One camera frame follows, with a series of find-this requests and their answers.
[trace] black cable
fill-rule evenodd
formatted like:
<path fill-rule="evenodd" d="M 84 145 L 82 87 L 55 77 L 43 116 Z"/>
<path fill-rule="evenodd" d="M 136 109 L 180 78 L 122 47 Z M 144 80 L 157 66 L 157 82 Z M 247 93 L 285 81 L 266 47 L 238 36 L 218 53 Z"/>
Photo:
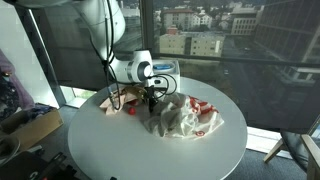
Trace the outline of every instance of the black cable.
<path fill-rule="evenodd" d="M 169 77 L 171 77 L 171 78 L 173 79 L 174 83 L 175 83 L 174 90 L 173 90 L 171 93 L 167 93 L 168 90 L 169 90 L 169 81 L 168 81 L 168 79 L 167 79 L 166 77 L 164 77 L 164 76 L 169 76 Z M 177 81 L 176 81 L 176 80 L 174 79 L 174 77 L 172 77 L 171 75 L 169 75 L 169 74 L 156 74 L 156 75 L 150 76 L 148 79 L 152 79 L 153 77 L 161 77 L 161 78 L 165 79 L 166 82 L 167 82 L 167 88 L 166 88 L 165 92 L 164 92 L 164 93 L 161 92 L 161 96 L 155 97 L 156 99 L 159 99 L 159 98 L 163 97 L 164 95 L 171 95 L 171 94 L 173 94 L 173 93 L 176 92 L 176 90 L 177 90 Z"/>
<path fill-rule="evenodd" d="M 161 96 L 159 96 L 159 97 L 154 96 L 154 98 L 158 100 L 158 99 L 162 98 L 164 95 L 167 95 L 166 93 L 168 92 L 168 89 L 169 89 L 169 81 L 168 81 L 168 79 L 167 79 L 166 77 L 161 76 L 161 75 L 158 75 L 158 74 L 157 74 L 157 75 L 150 76 L 149 79 L 152 79 L 152 78 L 154 78 L 154 77 L 161 77 L 161 78 L 163 78 L 163 79 L 165 79 L 165 80 L 167 81 L 167 88 L 166 88 L 165 92 L 164 92 L 164 93 L 161 93 Z"/>
<path fill-rule="evenodd" d="M 166 95 L 171 95 L 171 94 L 173 94 L 173 93 L 175 93 L 176 92 L 176 90 L 177 90 L 177 81 L 174 79 L 174 77 L 172 77 L 170 74 L 157 74 L 157 75 L 161 75 L 161 76 L 169 76 L 171 79 L 173 79 L 173 82 L 174 82 L 174 84 L 175 84 L 175 86 L 174 86 L 174 90 L 171 92 L 171 93 L 169 93 L 169 94 L 166 94 Z"/>
<path fill-rule="evenodd" d="M 112 16 L 112 11 L 111 11 L 111 5 L 110 5 L 110 1 L 107 0 L 108 3 L 108 10 L 109 10 L 109 16 L 110 16 L 110 24 L 111 24 L 111 44 L 110 44 L 110 52 L 108 52 L 108 57 L 111 56 L 111 53 L 113 51 L 113 41 L 114 41 L 114 29 L 113 29 L 113 16 Z M 112 63 L 114 59 L 114 56 L 111 58 L 110 60 L 110 64 Z"/>
<path fill-rule="evenodd" d="M 109 85 L 109 71 L 108 71 L 108 68 L 111 67 L 110 66 L 110 63 L 113 61 L 114 59 L 114 54 L 113 56 L 111 57 L 111 60 L 109 59 L 110 56 L 111 56 L 111 52 L 113 50 L 113 39 L 114 39 L 114 30 L 113 30 L 113 17 L 112 17 L 112 12 L 111 12 L 111 7 L 110 7 L 110 2 L 109 0 L 107 0 L 107 3 L 108 3 L 108 10 L 109 10 L 109 16 L 110 16 L 110 24 L 111 24 L 111 45 L 110 45 L 110 51 L 109 51 L 109 42 L 108 42 L 108 19 L 107 17 L 105 17 L 105 28 L 106 28 L 106 48 L 107 48 L 107 59 L 106 59 L 106 62 L 103 62 L 103 70 L 104 70 L 104 73 L 105 73 L 105 76 L 106 76 L 106 79 L 107 79 L 107 88 L 108 88 L 108 92 L 110 94 L 109 98 L 110 98 L 110 102 L 112 104 L 112 107 L 116 110 L 120 110 L 120 106 L 121 106 L 121 102 L 120 102 L 120 92 L 119 92 L 119 85 L 118 83 L 116 83 L 117 85 L 117 90 L 118 90 L 118 99 L 119 99 L 119 104 L 118 104 L 118 107 L 115 107 L 115 104 L 114 104 L 114 101 L 113 101 L 113 93 L 111 91 L 111 88 L 110 88 L 110 85 Z"/>
<path fill-rule="evenodd" d="M 117 91 L 118 91 L 118 101 L 119 101 L 119 104 L 118 104 L 118 107 L 116 108 L 115 106 L 113 106 L 114 109 L 116 110 L 120 110 L 120 106 L 121 106 L 121 101 L 120 101 L 120 89 L 119 89 L 119 83 L 117 83 L 117 76 L 116 74 L 114 73 L 114 70 L 113 68 L 110 66 L 110 69 L 111 69 L 111 72 L 113 73 L 113 77 L 116 81 L 116 86 L 117 86 Z"/>

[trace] crumpled plastic bag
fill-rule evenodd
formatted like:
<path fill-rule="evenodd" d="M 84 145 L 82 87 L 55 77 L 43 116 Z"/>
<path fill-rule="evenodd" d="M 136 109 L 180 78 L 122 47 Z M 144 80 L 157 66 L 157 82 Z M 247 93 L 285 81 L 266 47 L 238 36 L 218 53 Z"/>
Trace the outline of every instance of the crumpled plastic bag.
<path fill-rule="evenodd" d="M 210 103 L 174 93 L 164 96 L 143 124 L 156 136 L 198 139 L 211 134 L 223 122 L 219 111 Z"/>

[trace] round table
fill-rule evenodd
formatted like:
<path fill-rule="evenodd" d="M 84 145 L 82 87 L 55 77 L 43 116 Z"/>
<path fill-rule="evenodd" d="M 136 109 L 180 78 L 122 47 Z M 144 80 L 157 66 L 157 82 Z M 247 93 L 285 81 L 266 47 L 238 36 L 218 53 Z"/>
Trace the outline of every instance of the round table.
<path fill-rule="evenodd" d="M 181 77 L 180 92 L 208 101 L 224 120 L 212 134 L 198 140 L 160 138 L 140 122 L 145 106 L 135 116 L 125 110 L 105 115 L 99 105 L 104 88 L 78 110 L 68 132 L 71 156 L 92 179 L 204 180 L 224 179 L 245 152 L 247 126 L 235 103 L 216 88 Z"/>

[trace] chair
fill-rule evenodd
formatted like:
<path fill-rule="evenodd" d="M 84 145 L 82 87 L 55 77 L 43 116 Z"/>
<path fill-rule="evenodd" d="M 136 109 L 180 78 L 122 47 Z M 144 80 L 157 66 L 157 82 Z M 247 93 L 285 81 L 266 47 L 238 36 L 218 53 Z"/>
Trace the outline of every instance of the chair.
<path fill-rule="evenodd" d="M 307 172 L 307 180 L 320 180 L 320 140 L 308 134 L 281 132 L 281 137 L 263 161 L 268 163 L 280 150 L 287 150 L 293 160 Z"/>

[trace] city buildings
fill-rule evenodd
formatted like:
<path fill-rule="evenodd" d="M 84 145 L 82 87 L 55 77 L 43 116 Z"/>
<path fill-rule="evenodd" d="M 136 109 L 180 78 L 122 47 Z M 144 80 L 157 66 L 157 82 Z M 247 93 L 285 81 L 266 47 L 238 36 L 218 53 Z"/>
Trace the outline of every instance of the city buildings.
<path fill-rule="evenodd" d="M 160 36 L 160 53 L 221 57 L 224 36 L 213 33 L 181 32 Z"/>
<path fill-rule="evenodd" d="M 191 9 L 168 9 L 163 11 L 163 25 L 168 28 L 171 25 L 181 27 L 183 30 L 191 28 L 191 19 L 194 12 Z"/>
<path fill-rule="evenodd" d="M 255 42 L 279 61 L 320 63 L 320 1 L 267 0 L 257 26 Z M 312 109 L 307 98 L 319 79 L 319 68 L 277 66 L 266 89 L 268 101 L 283 118 L 294 118 L 299 108 Z"/>
<path fill-rule="evenodd" d="M 199 14 L 195 13 L 192 16 L 192 21 L 191 21 L 192 27 L 204 25 L 210 29 L 211 23 L 212 23 L 212 17 L 206 14 L 204 10 L 201 10 Z"/>
<path fill-rule="evenodd" d="M 242 7 L 242 2 L 234 2 L 231 1 L 228 5 L 228 8 L 232 9 L 232 8 L 241 8 Z"/>
<path fill-rule="evenodd" d="M 256 7 L 234 8 L 231 13 L 233 17 L 231 35 L 253 35 L 255 28 L 261 19 L 263 8 L 263 6 L 259 9 Z"/>
<path fill-rule="evenodd" d="M 176 25 L 178 29 L 187 31 L 201 25 L 210 29 L 212 25 L 212 17 L 206 14 L 204 10 L 195 13 L 190 9 L 168 9 L 164 10 L 163 14 L 164 28 Z"/>

